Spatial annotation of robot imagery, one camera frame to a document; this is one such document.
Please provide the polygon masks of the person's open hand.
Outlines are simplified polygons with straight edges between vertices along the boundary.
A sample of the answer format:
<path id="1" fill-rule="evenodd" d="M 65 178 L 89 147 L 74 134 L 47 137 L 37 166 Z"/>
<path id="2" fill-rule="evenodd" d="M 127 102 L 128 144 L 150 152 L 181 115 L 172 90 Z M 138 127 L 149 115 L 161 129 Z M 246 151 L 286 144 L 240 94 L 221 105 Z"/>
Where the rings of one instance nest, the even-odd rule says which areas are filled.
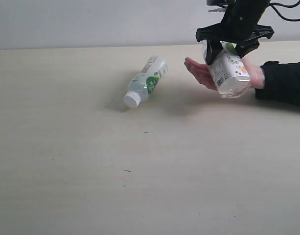
<path id="1" fill-rule="evenodd" d="M 263 89 L 265 85 L 265 77 L 263 69 L 252 64 L 246 57 L 242 58 L 242 62 L 250 75 L 253 89 Z M 199 84 L 206 86 L 208 89 L 216 91 L 217 88 L 213 82 L 211 74 L 206 64 L 200 64 L 195 60 L 186 57 L 184 65 L 187 70 L 195 77 Z"/>

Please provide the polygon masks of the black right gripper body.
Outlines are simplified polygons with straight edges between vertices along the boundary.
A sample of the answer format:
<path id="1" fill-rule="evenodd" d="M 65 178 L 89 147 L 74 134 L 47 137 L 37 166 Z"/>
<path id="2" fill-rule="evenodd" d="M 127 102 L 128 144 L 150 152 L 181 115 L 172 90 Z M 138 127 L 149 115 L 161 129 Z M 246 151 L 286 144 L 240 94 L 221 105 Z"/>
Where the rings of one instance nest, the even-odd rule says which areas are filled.
<path id="1" fill-rule="evenodd" d="M 246 46 L 260 38 L 270 39 L 273 28 L 258 24 L 269 4 L 269 0 L 229 0 L 221 22 L 198 28 L 196 40 L 218 40 Z"/>

